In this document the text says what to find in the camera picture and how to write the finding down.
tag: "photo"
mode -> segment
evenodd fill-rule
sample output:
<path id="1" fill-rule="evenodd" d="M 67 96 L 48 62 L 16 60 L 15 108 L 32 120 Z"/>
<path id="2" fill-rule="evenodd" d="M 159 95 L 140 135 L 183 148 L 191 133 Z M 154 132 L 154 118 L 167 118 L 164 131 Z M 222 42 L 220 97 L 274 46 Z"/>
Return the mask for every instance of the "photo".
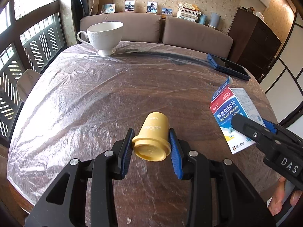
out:
<path id="1" fill-rule="evenodd" d="M 157 13 L 157 2 L 147 1 L 147 13 Z"/>
<path id="2" fill-rule="evenodd" d="M 134 12 L 134 3 L 135 3 L 135 0 L 133 0 L 133 1 L 125 0 L 124 12 Z"/>
<path id="3" fill-rule="evenodd" d="M 103 4 L 101 13 L 114 13 L 116 4 Z"/>
<path id="4" fill-rule="evenodd" d="M 171 16 L 171 15 L 172 15 L 172 11 L 173 11 L 172 8 L 166 8 L 166 7 L 163 7 L 163 8 L 162 8 L 162 14 L 166 14 L 166 15 L 168 15 L 168 16 Z"/>

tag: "clear plastic sheet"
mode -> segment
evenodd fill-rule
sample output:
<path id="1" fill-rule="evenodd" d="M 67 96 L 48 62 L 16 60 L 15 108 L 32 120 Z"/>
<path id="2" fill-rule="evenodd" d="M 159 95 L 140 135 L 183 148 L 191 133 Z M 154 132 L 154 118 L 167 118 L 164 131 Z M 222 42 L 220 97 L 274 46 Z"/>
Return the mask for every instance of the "clear plastic sheet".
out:
<path id="1" fill-rule="evenodd" d="M 209 102 L 227 75 L 207 63 L 206 54 L 162 44 L 120 42 L 114 55 L 79 44 L 62 52 L 30 93 L 17 121 L 8 158 L 12 185 L 35 204 L 72 158 L 95 158 L 123 139 L 129 127 L 138 134 L 146 116 L 162 112 L 179 139 L 209 159 L 230 158 L 258 192 L 278 174 L 263 164 L 251 146 L 232 155 Z M 276 122 L 270 104 L 251 76 L 233 78 L 261 116 Z M 133 154 L 128 175 L 114 181 L 119 226 L 184 226 L 189 182 L 179 181 L 170 157 L 144 161 Z M 90 225 L 90 181 L 86 221 Z"/>

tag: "cup handle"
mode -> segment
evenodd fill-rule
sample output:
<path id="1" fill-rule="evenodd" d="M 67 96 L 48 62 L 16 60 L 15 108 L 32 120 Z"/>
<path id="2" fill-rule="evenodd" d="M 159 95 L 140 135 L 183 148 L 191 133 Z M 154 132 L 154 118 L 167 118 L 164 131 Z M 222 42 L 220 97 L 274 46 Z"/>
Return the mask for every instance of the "cup handle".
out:
<path id="1" fill-rule="evenodd" d="M 77 33 L 77 39 L 78 39 L 80 42 L 84 43 L 84 44 L 87 44 L 87 45 L 92 46 L 92 44 L 90 44 L 90 43 L 88 43 L 88 42 L 86 42 L 86 41 L 84 41 L 84 40 L 82 40 L 82 39 L 80 38 L 80 34 L 81 34 L 81 33 L 84 34 L 85 38 L 88 38 L 88 35 L 87 35 L 87 33 L 86 33 L 85 31 L 79 31 L 79 32 Z"/>

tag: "wooden cabinet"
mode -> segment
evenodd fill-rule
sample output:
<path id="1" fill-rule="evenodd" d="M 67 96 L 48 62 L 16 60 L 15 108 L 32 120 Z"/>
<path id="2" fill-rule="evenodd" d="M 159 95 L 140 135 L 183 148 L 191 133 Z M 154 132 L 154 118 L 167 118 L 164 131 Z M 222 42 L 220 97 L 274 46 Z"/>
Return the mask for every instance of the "wooden cabinet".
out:
<path id="1" fill-rule="evenodd" d="M 228 59 L 258 79 L 271 63 L 281 41 L 257 16 L 238 8 L 228 35 L 234 40 Z"/>

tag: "yellow cup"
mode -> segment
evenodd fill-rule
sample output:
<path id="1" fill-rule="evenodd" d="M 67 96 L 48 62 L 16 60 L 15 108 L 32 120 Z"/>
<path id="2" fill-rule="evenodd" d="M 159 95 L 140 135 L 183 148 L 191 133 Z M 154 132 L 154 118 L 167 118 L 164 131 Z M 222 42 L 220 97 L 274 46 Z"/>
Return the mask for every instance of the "yellow cup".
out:
<path id="1" fill-rule="evenodd" d="M 139 132 L 132 140 L 134 152 L 142 159 L 162 161 L 171 152 L 169 120 L 162 113 L 149 114 Z"/>

